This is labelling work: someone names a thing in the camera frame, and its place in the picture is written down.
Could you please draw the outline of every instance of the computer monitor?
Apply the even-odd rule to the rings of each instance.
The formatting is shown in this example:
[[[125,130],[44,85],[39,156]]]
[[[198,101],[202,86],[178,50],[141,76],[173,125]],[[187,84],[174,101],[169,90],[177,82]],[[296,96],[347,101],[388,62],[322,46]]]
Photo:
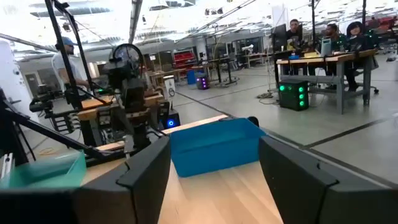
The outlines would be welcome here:
[[[274,52],[282,50],[282,47],[286,49],[287,36],[286,36],[286,24],[279,25],[271,29],[272,45],[274,46]]]

